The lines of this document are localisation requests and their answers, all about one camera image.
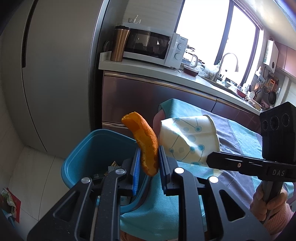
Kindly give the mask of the pink sweater forearm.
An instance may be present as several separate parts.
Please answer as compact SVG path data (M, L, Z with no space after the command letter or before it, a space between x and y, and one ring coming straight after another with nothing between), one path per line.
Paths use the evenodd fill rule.
M265 224L265 228L274 240L284 230L289 221L291 220L294 212L290 209L290 206L286 203L282 209L273 215Z

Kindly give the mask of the person's right hand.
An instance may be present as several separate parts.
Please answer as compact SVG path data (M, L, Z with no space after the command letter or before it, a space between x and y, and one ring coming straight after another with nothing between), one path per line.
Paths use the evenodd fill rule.
M263 200L263 188L262 184L260 184L254 195L252 203L250 204L251 213L259 220L265 221L267 217L267 213L270 215L276 214L279 212L286 204L287 201L287 191L282 188L280 194L274 197L271 201L266 203Z

